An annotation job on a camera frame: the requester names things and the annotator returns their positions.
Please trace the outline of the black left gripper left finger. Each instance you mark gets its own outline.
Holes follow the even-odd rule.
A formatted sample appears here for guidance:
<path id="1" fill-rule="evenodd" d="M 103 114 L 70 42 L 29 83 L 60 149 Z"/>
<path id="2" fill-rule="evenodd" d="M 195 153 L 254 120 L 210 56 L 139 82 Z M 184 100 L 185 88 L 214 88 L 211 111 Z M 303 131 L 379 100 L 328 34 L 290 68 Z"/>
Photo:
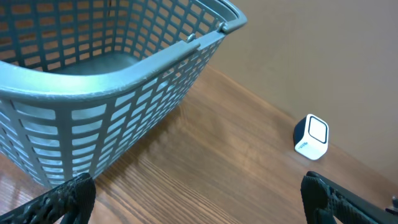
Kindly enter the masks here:
<path id="1" fill-rule="evenodd" d="M 89 173 L 84 172 L 1 215 L 1 223 L 41 224 L 61 220 L 67 224 L 87 224 L 95 198 L 95 182 Z"/>

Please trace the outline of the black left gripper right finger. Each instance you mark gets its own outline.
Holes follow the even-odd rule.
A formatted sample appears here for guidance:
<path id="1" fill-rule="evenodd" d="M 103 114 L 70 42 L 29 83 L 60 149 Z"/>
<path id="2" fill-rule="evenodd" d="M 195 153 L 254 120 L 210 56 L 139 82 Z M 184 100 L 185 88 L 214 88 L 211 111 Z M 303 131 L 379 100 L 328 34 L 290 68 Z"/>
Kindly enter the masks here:
<path id="1" fill-rule="evenodd" d="M 300 187 L 307 223 L 397 223 L 397 198 L 384 210 L 334 183 L 308 171 Z"/>

